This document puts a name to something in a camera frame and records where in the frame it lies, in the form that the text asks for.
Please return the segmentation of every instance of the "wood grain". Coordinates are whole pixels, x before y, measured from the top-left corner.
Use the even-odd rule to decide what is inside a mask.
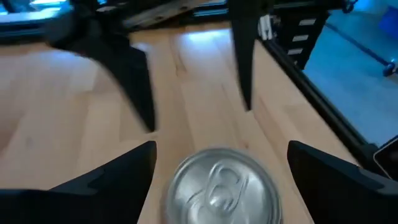
[[[44,44],[0,48],[0,187],[49,189],[151,139],[158,159],[139,223],[162,223],[163,192],[178,164],[226,146],[248,152],[270,172],[285,223],[311,223],[288,168],[288,141],[355,161],[261,45],[254,110],[246,112],[229,24],[144,31],[131,39],[147,53],[155,133],[143,131],[96,62]]]

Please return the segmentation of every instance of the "can lid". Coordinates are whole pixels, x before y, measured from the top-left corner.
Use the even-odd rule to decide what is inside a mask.
[[[279,196],[267,172],[232,149],[208,149],[178,167],[165,201],[167,223],[277,224]]]

